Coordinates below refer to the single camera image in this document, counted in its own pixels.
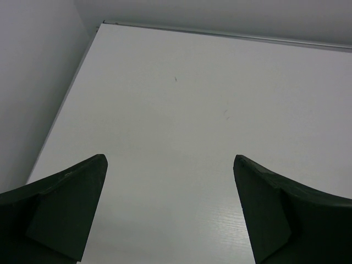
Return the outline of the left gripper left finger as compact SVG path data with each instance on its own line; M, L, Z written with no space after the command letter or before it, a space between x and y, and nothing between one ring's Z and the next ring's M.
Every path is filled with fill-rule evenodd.
M107 173L94 155L1 194L1 263L82 260Z

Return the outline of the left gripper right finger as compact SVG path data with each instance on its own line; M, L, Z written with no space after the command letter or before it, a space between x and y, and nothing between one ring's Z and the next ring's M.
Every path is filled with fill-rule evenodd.
M351 263L351 199L236 155L234 179L256 263Z

